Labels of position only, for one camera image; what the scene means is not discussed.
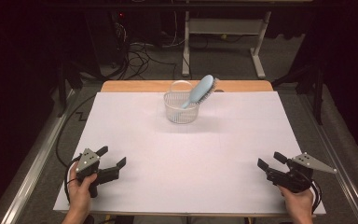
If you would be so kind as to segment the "aluminium floor rail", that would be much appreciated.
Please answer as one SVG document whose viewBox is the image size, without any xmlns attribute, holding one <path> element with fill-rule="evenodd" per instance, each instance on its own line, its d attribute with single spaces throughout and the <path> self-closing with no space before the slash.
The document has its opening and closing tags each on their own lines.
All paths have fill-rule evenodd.
<svg viewBox="0 0 358 224">
<path fill-rule="evenodd" d="M 323 98 L 321 124 L 312 113 L 309 96 L 299 98 L 322 140 L 324 154 L 338 168 L 337 182 L 358 223 L 358 146 L 329 94 Z"/>
<path fill-rule="evenodd" d="M 60 104 L 57 102 L 58 92 L 53 93 L 52 97 L 57 103 L 0 199 L 0 224 L 16 224 L 20 219 L 43 172 L 58 133 L 68 117 L 68 110 L 74 106 L 78 94 L 79 91 L 69 90 L 65 97 L 66 108 L 61 111 Z"/>
</svg>

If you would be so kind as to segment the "person's right hand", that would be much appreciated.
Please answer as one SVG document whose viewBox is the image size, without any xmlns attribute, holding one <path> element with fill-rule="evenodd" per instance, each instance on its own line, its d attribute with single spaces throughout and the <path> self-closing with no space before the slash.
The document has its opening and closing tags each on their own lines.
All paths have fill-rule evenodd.
<svg viewBox="0 0 358 224">
<path fill-rule="evenodd" d="M 282 186 L 279 186 L 278 189 L 285 199 L 286 209 L 292 219 L 305 220 L 311 218 L 313 194 L 309 189 L 299 193 L 293 193 Z"/>
</svg>

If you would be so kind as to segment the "white metal stand frame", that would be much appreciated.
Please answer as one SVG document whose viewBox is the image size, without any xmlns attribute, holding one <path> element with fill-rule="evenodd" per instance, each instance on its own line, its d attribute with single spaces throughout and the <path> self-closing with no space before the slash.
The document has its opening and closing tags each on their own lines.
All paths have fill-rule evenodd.
<svg viewBox="0 0 358 224">
<path fill-rule="evenodd" d="M 190 75 L 190 50 L 189 37 L 191 34 L 197 35 L 256 35 L 257 43 L 250 48 L 250 55 L 253 60 L 255 71 L 260 79 L 266 77 L 264 68 L 259 58 L 265 33 L 269 26 L 271 12 L 265 13 L 263 19 L 245 20 L 245 19 L 195 19 L 186 12 L 185 16 L 185 35 L 184 35 L 184 51 L 182 63 L 182 75 L 188 77 Z"/>
</svg>

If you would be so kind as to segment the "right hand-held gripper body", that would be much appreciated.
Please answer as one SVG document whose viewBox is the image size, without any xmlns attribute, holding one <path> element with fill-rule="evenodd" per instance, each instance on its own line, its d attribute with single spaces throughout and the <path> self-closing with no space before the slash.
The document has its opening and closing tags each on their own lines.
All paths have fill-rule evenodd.
<svg viewBox="0 0 358 224">
<path fill-rule="evenodd" d="M 287 158 L 285 164 L 287 172 L 282 172 L 273 168 L 266 171 L 267 180 L 273 185 L 282 186 L 293 193 L 299 193 L 309 189 L 312 184 L 312 176 L 315 170 L 330 174 L 336 174 L 337 169 L 326 163 L 317 160 L 308 153 L 302 153 L 293 158 Z"/>
</svg>

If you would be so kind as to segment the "white paper sheet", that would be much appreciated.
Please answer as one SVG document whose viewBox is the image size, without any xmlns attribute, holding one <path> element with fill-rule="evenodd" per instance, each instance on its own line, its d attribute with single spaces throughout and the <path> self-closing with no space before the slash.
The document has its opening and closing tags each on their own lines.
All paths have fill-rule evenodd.
<svg viewBox="0 0 358 224">
<path fill-rule="evenodd" d="M 168 121 L 160 92 L 101 92 L 76 150 L 101 147 L 101 168 L 127 163 L 98 187 L 91 210 L 130 215 L 282 215 L 257 162 L 283 170 L 274 152 L 300 153 L 275 91 L 214 93 L 188 124 Z"/>
</svg>

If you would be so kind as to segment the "person's left hand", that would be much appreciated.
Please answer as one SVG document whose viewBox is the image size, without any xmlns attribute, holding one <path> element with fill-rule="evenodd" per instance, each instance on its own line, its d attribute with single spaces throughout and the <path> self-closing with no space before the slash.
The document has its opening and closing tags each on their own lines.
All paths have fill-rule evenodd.
<svg viewBox="0 0 358 224">
<path fill-rule="evenodd" d="M 70 170 L 70 177 L 73 178 L 68 184 L 69 196 L 70 196 L 70 209 L 69 214 L 74 217 L 86 217 L 90 212 L 90 185 L 96 180 L 97 175 L 92 174 L 84 178 L 79 183 L 76 180 L 76 168 L 78 162 L 75 162 Z"/>
</svg>

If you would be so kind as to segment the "white slatted plastic basket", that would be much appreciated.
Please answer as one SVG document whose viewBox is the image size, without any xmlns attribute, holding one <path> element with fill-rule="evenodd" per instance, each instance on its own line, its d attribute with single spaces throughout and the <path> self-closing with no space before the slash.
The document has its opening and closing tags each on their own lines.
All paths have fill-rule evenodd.
<svg viewBox="0 0 358 224">
<path fill-rule="evenodd" d="M 190 95 L 193 85 L 186 80 L 174 81 L 163 96 L 166 118 L 176 124 L 193 122 L 198 114 L 200 106 L 190 103 L 187 108 L 182 108 Z"/>
</svg>

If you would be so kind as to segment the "black stand leg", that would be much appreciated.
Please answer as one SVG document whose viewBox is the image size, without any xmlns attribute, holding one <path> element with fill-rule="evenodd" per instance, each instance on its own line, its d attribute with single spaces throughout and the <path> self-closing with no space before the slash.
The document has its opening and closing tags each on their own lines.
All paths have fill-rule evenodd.
<svg viewBox="0 0 358 224">
<path fill-rule="evenodd" d="M 59 63 L 57 68 L 58 75 L 58 93 L 59 93 L 59 114 L 60 118 L 66 107 L 66 83 L 69 83 L 72 89 L 80 90 L 83 87 L 83 82 L 80 78 L 80 70 L 76 62 L 73 61 L 64 61 Z"/>
<path fill-rule="evenodd" d="M 315 64 L 306 64 L 297 68 L 287 75 L 274 80 L 271 85 L 273 88 L 283 83 L 296 82 L 296 92 L 298 94 L 313 93 L 312 115 L 317 123 L 322 125 L 322 102 L 323 102 L 323 84 L 324 74 L 320 67 Z"/>
</svg>

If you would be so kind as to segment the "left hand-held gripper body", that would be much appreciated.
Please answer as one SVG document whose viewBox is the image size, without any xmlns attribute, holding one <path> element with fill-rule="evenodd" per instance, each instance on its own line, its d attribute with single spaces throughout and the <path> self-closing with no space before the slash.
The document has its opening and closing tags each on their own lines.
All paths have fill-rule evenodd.
<svg viewBox="0 0 358 224">
<path fill-rule="evenodd" d="M 82 182 L 85 177 L 96 174 L 96 180 L 90 185 L 89 193 L 91 198 L 98 196 L 98 186 L 119 179 L 119 171 L 114 167 L 100 169 L 100 158 L 96 152 L 86 148 L 81 154 L 77 168 L 76 179 Z"/>
</svg>

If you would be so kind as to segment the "light blue hairbrush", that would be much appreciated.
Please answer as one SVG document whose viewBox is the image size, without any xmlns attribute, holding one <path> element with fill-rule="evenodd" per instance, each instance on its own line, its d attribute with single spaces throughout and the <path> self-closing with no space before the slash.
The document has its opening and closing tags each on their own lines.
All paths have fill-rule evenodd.
<svg viewBox="0 0 358 224">
<path fill-rule="evenodd" d="M 190 105 L 200 105 L 215 90 L 218 79 L 213 75 L 206 75 L 189 92 L 185 100 L 180 105 L 181 109 L 187 109 Z"/>
</svg>

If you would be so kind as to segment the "dark computer tower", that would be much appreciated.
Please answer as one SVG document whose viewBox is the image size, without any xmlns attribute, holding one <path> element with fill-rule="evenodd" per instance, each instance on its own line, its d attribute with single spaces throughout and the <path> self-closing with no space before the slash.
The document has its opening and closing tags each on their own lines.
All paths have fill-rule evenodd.
<svg viewBox="0 0 358 224">
<path fill-rule="evenodd" d="M 86 13 L 87 24 L 97 61 L 101 65 L 122 65 L 124 62 L 124 31 L 111 11 Z"/>
</svg>

